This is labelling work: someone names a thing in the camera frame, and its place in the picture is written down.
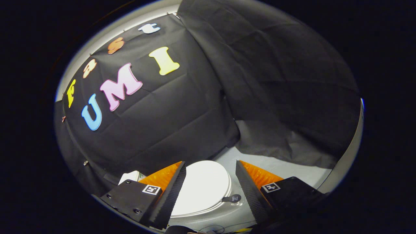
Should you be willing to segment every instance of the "cable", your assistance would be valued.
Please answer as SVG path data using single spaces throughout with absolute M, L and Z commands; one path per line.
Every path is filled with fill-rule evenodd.
M 247 224 L 247 223 L 251 223 L 251 222 L 255 222 L 255 220 L 253 220 L 253 221 L 249 221 L 249 222 L 245 222 L 245 223 L 241 223 L 241 224 Z M 236 226 L 236 225 L 240 225 L 240 224 L 234 224 L 234 225 L 230 225 L 230 226 L 227 226 L 227 227 L 223 227 L 223 229 L 222 229 L 223 231 L 222 231 L 222 232 L 220 232 L 220 233 L 217 233 L 217 234 L 223 234 L 226 228 L 228 228 L 228 227 L 232 227 L 232 226 Z

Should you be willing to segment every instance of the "wire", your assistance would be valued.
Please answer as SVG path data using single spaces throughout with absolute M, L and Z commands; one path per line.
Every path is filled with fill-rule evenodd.
M 253 221 L 249 221 L 249 222 L 240 223 L 240 224 L 247 224 L 247 223 L 251 223 L 251 222 L 255 222 L 255 220 L 253 220 Z M 223 234 L 226 228 L 228 228 L 228 227 L 232 227 L 232 226 L 236 226 L 236 225 L 240 225 L 240 224 L 234 224 L 234 225 L 230 225 L 230 226 L 226 226 L 226 227 L 222 227 L 222 226 L 220 226 L 220 225 L 219 225 L 220 227 L 222 227 L 222 229 L 221 229 L 221 230 L 222 230 L 222 232 L 219 232 L 219 233 L 218 233 L 218 231 L 219 231 L 219 230 L 217 230 L 217 231 L 215 231 L 215 232 L 216 232 L 217 234 Z
M 221 225 L 210 225 L 210 226 L 206 226 L 206 227 L 204 227 L 204 228 L 201 228 L 201 229 L 199 229 L 199 231 L 198 232 L 200 232 L 202 229 L 205 229 L 205 228 L 207 228 L 207 227 L 212 227 L 212 226 L 220 226 L 220 227 L 222 227 L 223 229 L 224 229 L 224 227 L 223 226 L 221 226 Z

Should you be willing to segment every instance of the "foam letter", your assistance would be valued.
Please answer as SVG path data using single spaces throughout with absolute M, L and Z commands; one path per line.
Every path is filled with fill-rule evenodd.
M 74 79 L 72 81 L 71 85 L 69 86 L 68 91 L 67 91 L 68 104 L 69 104 L 69 107 L 68 108 L 71 108 L 72 102 L 74 101 L 73 95 L 74 95 L 74 92 L 75 92 L 75 90 L 74 90 L 74 84 L 75 84 L 75 82 L 76 82 L 76 80 Z
M 88 74 L 95 68 L 95 66 L 97 65 L 97 63 L 95 62 L 95 59 L 91 60 L 84 68 L 84 75 L 82 76 L 82 78 L 86 78 L 88 76 Z
M 84 109 L 82 110 L 82 113 L 81 113 L 81 116 L 84 118 L 88 127 L 93 131 L 97 130 L 100 127 L 101 121 L 102 121 L 101 110 L 100 110 L 100 107 L 97 104 L 97 101 L 95 100 L 95 96 L 96 95 L 93 94 L 88 100 L 88 104 L 90 104 L 92 106 L 92 109 L 94 110 L 95 115 L 97 116 L 95 118 L 95 120 L 92 120 L 91 115 L 89 115 L 88 105 L 86 105 L 84 107 Z
M 168 55 L 168 49 L 169 48 L 167 48 L 166 46 L 161 47 L 159 49 L 152 51 L 149 54 L 149 57 L 155 58 L 157 64 L 159 64 L 160 75 L 166 75 L 179 68 L 179 63 L 173 62 L 171 57 Z
M 139 31 L 142 30 L 144 33 L 147 34 L 151 34 L 154 32 L 157 32 L 160 30 L 159 27 L 153 27 L 156 26 L 157 24 L 147 24 L 147 25 L 143 25 L 141 28 L 139 28 Z
M 111 80 L 106 80 L 100 87 L 100 90 L 104 92 L 108 102 L 110 103 L 110 111 L 114 111 L 120 105 L 120 101 L 116 100 L 114 96 L 118 97 L 121 100 L 124 100 L 125 86 L 126 94 L 132 95 L 143 85 L 142 82 L 136 80 L 136 78 L 130 70 L 130 67 L 131 63 L 127 63 L 119 69 L 117 83 Z
M 121 47 L 123 47 L 124 41 L 122 37 L 117 38 L 113 42 L 108 45 L 108 54 L 112 55 L 116 51 L 118 51 Z

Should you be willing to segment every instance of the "yellow letter i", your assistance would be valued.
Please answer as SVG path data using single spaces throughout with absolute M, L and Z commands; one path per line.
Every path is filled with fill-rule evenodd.
M 160 75 L 166 75 L 179 68 L 179 63 L 173 62 L 171 57 L 168 55 L 168 49 L 169 48 L 167 48 L 166 46 L 161 47 L 152 51 L 149 54 L 149 57 L 153 57 L 156 59 L 156 62 L 160 67 Z

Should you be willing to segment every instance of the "sticker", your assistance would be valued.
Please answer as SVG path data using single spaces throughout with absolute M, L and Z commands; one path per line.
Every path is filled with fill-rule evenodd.
M 71 85 L 68 88 L 67 95 L 68 95 L 68 108 L 71 108 L 72 102 L 74 101 L 74 84 L 77 80 L 73 80 Z
M 120 105 L 120 101 L 116 100 L 114 96 L 121 100 L 125 99 L 124 87 L 126 87 L 126 94 L 132 95 L 143 85 L 142 82 L 136 80 L 130 67 L 131 63 L 127 63 L 119 69 L 117 83 L 112 80 L 106 80 L 100 87 L 110 104 L 110 111 L 114 111 Z
M 156 26 L 157 24 L 147 24 L 147 25 L 143 25 L 141 28 L 139 28 L 139 31 L 142 30 L 144 33 L 146 34 L 151 34 L 154 32 L 157 32 L 160 30 L 159 27 L 153 27 Z
M 157 64 L 160 67 L 159 74 L 166 75 L 179 68 L 179 63 L 173 62 L 168 55 L 168 49 L 166 46 L 152 51 L 149 57 L 156 59 Z
M 122 37 L 117 38 L 116 40 L 114 40 L 113 42 L 111 42 L 110 45 L 108 45 L 108 54 L 109 55 L 114 54 L 121 47 L 123 47 L 123 45 L 124 45 L 123 38 Z
M 95 115 L 97 116 L 95 118 L 95 120 L 92 120 L 91 115 L 89 115 L 88 112 L 88 105 L 86 105 L 84 107 L 84 109 L 82 110 L 81 116 L 84 118 L 85 122 L 87 123 L 88 127 L 92 130 L 95 131 L 97 130 L 100 125 L 101 125 L 101 121 L 102 121 L 102 114 L 101 114 L 101 110 L 100 107 L 97 104 L 97 101 L 95 100 L 95 94 L 93 94 L 89 100 L 88 100 L 88 104 L 90 104 L 92 106 L 92 109 L 95 112 Z
M 144 193 L 148 193 L 151 195 L 156 195 L 160 190 L 160 187 L 157 186 L 153 186 L 153 185 L 147 185 L 144 189 L 143 192 Z
M 265 190 L 267 193 L 269 193 L 269 192 L 273 192 L 273 191 L 276 191 L 276 190 L 279 190 L 279 189 L 280 189 L 280 187 L 279 187 L 279 186 L 277 186 L 277 184 L 275 184 L 275 183 L 266 184 L 266 185 L 264 185 L 264 186 L 262 186 L 262 187 L 264 188 L 264 190 Z
M 84 74 L 82 76 L 82 78 L 86 78 L 89 73 L 94 70 L 95 66 L 97 65 L 97 63 L 95 62 L 95 59 L 92 59 L 84 68 Z

